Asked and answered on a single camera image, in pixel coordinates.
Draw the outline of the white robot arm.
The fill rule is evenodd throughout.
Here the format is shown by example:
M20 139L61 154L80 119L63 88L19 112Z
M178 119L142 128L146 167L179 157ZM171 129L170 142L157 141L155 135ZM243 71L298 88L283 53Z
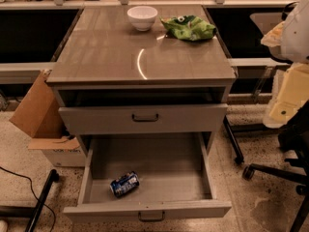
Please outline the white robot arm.
M286 125L309 101L309 0L297 2L261 43L278 48L278 58L292 63L282 72L263 118L265 126L275 129Z

